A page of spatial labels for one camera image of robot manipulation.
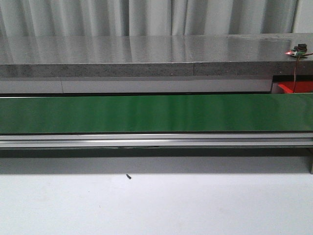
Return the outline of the grey pleated curtain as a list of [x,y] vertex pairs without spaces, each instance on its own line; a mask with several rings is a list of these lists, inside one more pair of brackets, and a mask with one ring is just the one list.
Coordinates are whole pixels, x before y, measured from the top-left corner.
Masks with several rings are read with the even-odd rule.
[[3,0],[1,36],[291,33],[295,0]]

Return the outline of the white rear conveyor panel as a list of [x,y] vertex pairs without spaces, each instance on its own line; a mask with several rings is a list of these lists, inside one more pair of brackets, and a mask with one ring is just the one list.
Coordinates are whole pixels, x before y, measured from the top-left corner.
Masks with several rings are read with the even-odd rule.
[[1,80],[0,92],[2,94],[269,92],[271,84],[271,79]]

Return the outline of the grey stone slab bench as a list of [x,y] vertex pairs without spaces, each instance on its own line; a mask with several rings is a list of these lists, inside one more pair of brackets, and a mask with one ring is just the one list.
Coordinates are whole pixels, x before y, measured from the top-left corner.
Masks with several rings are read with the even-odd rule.
[[292,75],[287,51],[300,43],[312,50],[312,34],[1,37],[0,75]]

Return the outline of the red plastic bin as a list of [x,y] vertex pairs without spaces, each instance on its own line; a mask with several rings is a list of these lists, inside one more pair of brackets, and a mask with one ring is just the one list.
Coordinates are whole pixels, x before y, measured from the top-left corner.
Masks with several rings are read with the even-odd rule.
[[279,82],[278,87],[280,87],[285,94],[313,92],[312,81],[299,81],[296,83],[291,81]]

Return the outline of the green conveyor belt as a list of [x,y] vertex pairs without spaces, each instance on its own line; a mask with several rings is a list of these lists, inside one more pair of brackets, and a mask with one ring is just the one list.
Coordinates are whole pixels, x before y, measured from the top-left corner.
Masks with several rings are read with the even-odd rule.
[[2,134],[310,132],[312,94],[4,97]]

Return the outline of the small green sensor board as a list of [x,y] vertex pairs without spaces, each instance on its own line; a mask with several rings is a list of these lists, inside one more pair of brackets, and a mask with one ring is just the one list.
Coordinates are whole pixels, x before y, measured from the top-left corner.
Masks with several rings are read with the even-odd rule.
[[290,49],[289,51],[285,52],[286,55],[292,57],[307,57],[307,44],[298,44],[294,48]]

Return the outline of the aluminium conveyor frame rail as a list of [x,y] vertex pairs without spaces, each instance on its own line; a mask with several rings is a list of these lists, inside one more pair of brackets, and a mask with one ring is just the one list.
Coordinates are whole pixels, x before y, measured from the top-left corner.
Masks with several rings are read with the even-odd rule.
[[2,148],[312,147],[307,133],[2,135]]

